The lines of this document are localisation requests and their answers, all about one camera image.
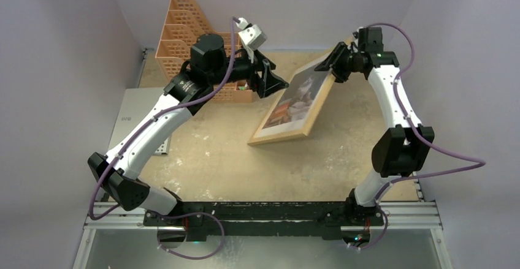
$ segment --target tabletop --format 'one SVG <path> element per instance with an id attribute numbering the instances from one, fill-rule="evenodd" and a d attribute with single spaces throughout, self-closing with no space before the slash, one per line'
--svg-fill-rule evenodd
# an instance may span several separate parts
<path id="1" fill-rule="evenodd" d="M 322 54 L 265 53 L 282 78 Z M 166 84 L 149 54 L 140 87 Z M 334 84 L 308 137 L 248 146 L 279 94 L 250 104 L 207 103 L 172 134 L 167 156 L 148 161 L 141 179 L 190 201 L 344 200 L 371 170 L 372 148 L 386 130 L 372 87 L 353 74 Z M 418 200 L 415 185 L 397 183 L 383 200 Z"/>

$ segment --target gray wall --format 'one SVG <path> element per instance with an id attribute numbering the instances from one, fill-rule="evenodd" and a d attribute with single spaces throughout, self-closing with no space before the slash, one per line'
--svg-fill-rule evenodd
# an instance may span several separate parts
<path id="1" fill-rule="evenodd" d="M 0 0 L 0 267 L 70 268 L 140 48 L 116 0 Z"/>
<path id="2" fill-rule="evenodd" d="M 376 21 L 400 23 L 412 0 L 196 0 L 213 27 L 229 31 L 229 17 L 262 27 L 264 49 L 322 49 Z M 141 45 L 156 47 L 169 0 L 118 0 Z"/>
<path id="3" fill-rule="evenodd" d="M 423 180 L 455 268 L 520 268 L 520 0 L 414 0 L 401 27 L 417 59 L 403 79 L 438 145 L 488 165 Z M 401 62 L 409 49 L 395 36 Z M 431 152 L 424 173 L 465 163 Z"/>

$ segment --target small item in basket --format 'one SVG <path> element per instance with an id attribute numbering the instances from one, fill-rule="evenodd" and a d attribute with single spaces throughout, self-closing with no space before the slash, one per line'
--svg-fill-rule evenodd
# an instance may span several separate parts
<path id="1" fill-rule="evenodd" d="M 295 71 L 289 87 L 271 107 L 249 145 L 308 136 L 335 79 L 330 72 L 314 71 L 326 57 Z"/>

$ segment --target wooden picture frame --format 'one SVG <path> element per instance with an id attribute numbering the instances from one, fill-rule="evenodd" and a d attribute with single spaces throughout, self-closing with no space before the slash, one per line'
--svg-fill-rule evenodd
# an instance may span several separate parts
<path id="1" fill-rule="evenodd" d="M 309 135 L 335 80 L 330 71 L 314 71 L 316 65 L 327 56 L 328 53 L 293 73 L 289 87 L 270 107 L 266 117 L 249 139 L 248 145 L 279 142 Z"/>

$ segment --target purple cable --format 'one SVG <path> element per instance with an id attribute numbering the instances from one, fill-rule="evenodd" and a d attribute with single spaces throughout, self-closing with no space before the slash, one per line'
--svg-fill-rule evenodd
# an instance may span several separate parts
<path id="1" fill-rule="evenodd" d="M 396 77 L 394 78 L 394 83 L 393 83 L 393 85 L 394 85 L 393 86 L 394 95 L 396 96 L 397 103 L 399 104 L 399 107 L 401 108 L 401 111 L 402 111 L 403 115 L 405 117 L 409 117 L 408 111 L 406 110 L 406 108 L 405 108 L 401 98 L 399 97 L 399 92 L 397 91 L 397 84 L 399 82 L 399 79 L 401 78 L 401 75 L 403 75 L 403 73 L 406 72 L 411 67 L 411 65 L 413 64 L 413 61 L 415 60 L 415 48 L 413 46 L 413 42 L 411 41 L 411 39 L 408 36 L 408 34 L 406 34 L 405 31 L 403 31 L 403 29 L 401 29 L 400 27 L 398 27 L 398 26 L 396 26 L 394 24 L 390 24 L 390 23 L 374 23 L 372 25 L 368 25 L 367 28 L 368 27 L 372 27 L 372 26 L 389 26 L 389 27 L 392 27 L 392 28 L 398 30 L 406 38 L 406 40 L 408 41 L 408 44 L 410 45 L 410 50 L 411 50 L 410 62 L 403 69 L 399 70 L 399 73 L 397 73 Z M 407 121 L 408 121 L 410 126 L 413 125 L 413 122 L 412 122 L 411 118 L 407 118 Z M 457 173 L 457 172 L 477 169 L 477 168 L 480 168 L 480 167 L 486 165 L 486 161 L 484 161 L 482 159 L 479 159 L 479 158 L 476 158 L 476 157 L 464 156 L 463 154 L 457 154 L 455 152 L 448 151 L 448 150 L 446 150 L 444 148 L 441 148 L 441 147 L 439 147 L 437 145 L 434 145 L 433 143 L 428 142 L 426 139 L 424 139 L 424 137 L 422 137 L 422 135 L 419 133 L 419 131 L 417 131 L 417 129 L 415 127 L 411 127 L 411 129 L 412 129 L 414 135 L 417 137 L 417 139 L 419 139 L 422 143 L 424 143 L 425 145 L 429 146 L 430 148 L 438 151 L 439 153 L 442 153 L 442 154 L 445 154 L 447 156 L 454 157 L 456 159 L 460 159 L 460 160 L 463 160 L 463 161 L 474 162 L 474 163 L 477 163 L 477 164 L 466 166 L 466 167 L 461 167 L 461 168 L 456 168 L 456 169 L 451 169 L 451 170 L 446 170 L 446 171 L 442 171 L 442 172 L 435 172 L 435 173 L 430 173 L 430 174 L 423 174 L 423 175 L 416 175 L 416 176 L 398 178 L 398 179 L 392 180 L 392 181 L 386 183 L 385 185 L 383 185 L 383 187 L 377 192 L 377 194 L 375 196 L 376 207 L 381 211 L 382 215 L 384 216 L 384 220 L 385 220 L 384 221 L 383 231 L 381 232 L 381 234 L 379 234 L 379 236 L 375 240 L 371 241 L 367 246 L 364 246 L 363 248 L 359 248 L 360 250 L 361 249 L 371 248 L 378 241 L 380 241 L 383 238 L 383 235 L 386 233 L 386 230 L 388 228 L 388 217 L 384 213 L 384 211 L 381 209 L 379 204 L 377 204 L 377 202 L 379 201 L 379 199 L 380 199 L 381 195 L 384 193 L 384 191 L 390 186 L 390 184 L 394 184 L 394 183 L 401 182 L 401 181 L 406 181 L 406 180 L 425 179 L 425 178 L 430 178 L 430 177 L 435 177 L 435 176 L 440 176 L 440 175 L 453 174 L 453 173 Z"/>
<path id="2" fill-rule="evenodd" d="M 234 44 L 235 43 L 235 20 L 236 18 L 233 17 L 231 19 L 231 43 Z M 227 66 L 227 71 L 226 71 L 226 75 L 224 76 L 224 78 L 222 79 L 222 82 L 217 86 L 217 88 L 215 88 L 215 90 L 213 90 L 212 92 L 210 92 L 208 95 L 204 96 L 204 97 L 201 97 L 200 99 L 196 99 L 196 100 L 193 100 L 191 102 L 187 102 L 185 104 L 178 104 L 176 106 L 173 106 L 173 107 L 170 107 L 170 108 L 167 108 L 167 109 L 164 109 L 160 112 L 158 112 L 156 115 L 153 116 L 153 119 L 150 119 L 148 121 L 146 121 L 146 123 L 144 123 L 137 131 L 135 131 L 135 133 L 130 136 L 130 138 L 128 139 L 128 141 L 123 145 L 123 147 L 121 147 L 121 150 L 119 150 L 119 152 L 117 153 L 118 156 L 116 156 L 110 163 L 109 165 L 107 166 L 107 168 L 103 171 L 103 173 L 101 174 L 101 176 L 99 177 L 99 180 L 97 181 L 97 184 L 96 184 L 96 187 L 94 189 L 94 192 L 92 194 L 92 197 L 90 198 L 90 204 L 89 204 L 89 208 L 88 208 L 88 216 L 90 217 L 90 219 L 96 221 L 96 220 L 100 220 L 101 218 L 103 218 L 104 216 L 107 216 L 110 212 L 112 212 L 113 210 L 115 210 L 117 207 L 119 207 L 119 204 L 111 207 L 110 209 L 108 209 L 105 213 L 102 213 L 101 215 L 99 216 L 95 216 L 94 215 L 94 204 L 96 202 L 96 195 L 98 194 L 98 191 L 99 189 L 101 188 L 101 185 L 103 183 L 103 181 L 105 181 L 105 179 L 107 178 L 108 174 L 109 174 L 109 170 L 117 163 L 117 161 L 119 160 L 120 157 L 123 156 L 124 152 L 126 151 L 126 149 L 128 148 L 128 146 L 148 127 L 150 126 L 154 121 L 156 121 L 157 119 L 159 119 L 161 116 L 163 116 L 164 114 L 166 113 L 169 113 L 169 112 L 172 112 L 172 111 L 175 111 L 175 110 L 178 110 L 180 108 L 186 108 L 186 107 L 190 107 L 192 105 L 196 105 L 196 104 L 200 104 L 201 102 L 205 102 L 209 99 L 211 99 L 213 96 L 215 96 L 221 89 L 222 87 L 224 87 L 224 85 L 228 82 L 228 79 L 229 77 L 231 76 L 231 72 L 233 71 L 233 65 L 235 63 L 235 46 L 234 45 L 231 45 L 231 54 L 230 54 L 230 57 L 229 57 L 229 65 Z M 209 215 L 209 214 L 206 214 L 206 213 L 196 213 L 196 214 L 204 214 L 206 216 L 210 216 L 213 220 L 215 220 L 218 225 L 220 226 L 220 229 L 222 230 L 222 236 L 224 238 L 224 228 L 222 226 L 222 224 L 220 223 L 220 221 L 214 217 L 213 215 Z M 184 217 L 188 217 L 187 215 L 181 215 L 181 216 L 176 216 L 177 218 L 184 218 Z M 204 259 L 204 258 L 207 258 L 207 257 L 211 257 L 213 256 L 214 254 L 216 254 L 224 245 L 224 241 L 222 240 L 221 243 L 219 244 L 219 246 L 217 247 L 217 249 L 209 254 L 208 256 L 205 256 L 205 257 L 198 257 L 198 258 L 201 258 L 201 259 Z M 174 253 L 172 251 L 169 251 L 177 256 L 180 256 L 180 257 L 184 257 L 186 259 L 192 259 L 192 257 L 189 257 L 189 256 L 184 256 L 184 255 L 181 255 L 181 254 L 177 254 L 177 253 Z"/>
<path id="3" fill-rule="evenodd" d="M 184 215 L 181 215 L 181 216 L 164 216 L 164 215 L 160 215 L 160 217 L 161 217 L 162 220 L 165 220 L 165 219 L 176 220 L 176 219 L 186 218 L 186 217 L 195 216 L 195 215 L 203 215 L 203 216 L 208 216 L 208 217 L 212 218 L 218 224 L 218 227 L 220 228 L 220 231 L 222 232 L 222 235 L 221 235 L 221 238 L 220 238 L 220 242 L 219 242 L 218 246 L 216 247 L 216 249 L 213 252 L 211 252 L 210 254 L 207 254 L 206 256 L 202 256 L 202 257 L 186 256 L 186 255 L 180 254 L 178 252 L 172 251 L 172 250 L 166 248 L 165 246 L 163 246 L 163 244 L 161 244 L 161 239 L 159 238 L 159 235 L 157 235 L 157 242 L 159 243 L 159 248 L 163 249 L 165 252 L 169 252 L 170 254 L 176 255 L 177 257 L 181 257 L 181 258 L 188 259 L 188 260 L 203 260 L 203 259 L 207 259 L 209 257 L 214 256 L 218 251 L 220 251 L 220 249 L 224 246 L 224 227 L 222 226 L 222 223 L 215 216 L 213 216 L 213 215 L 211 215 L 209 213 L 195 212 L 195 213 L 184 214 Z"/>

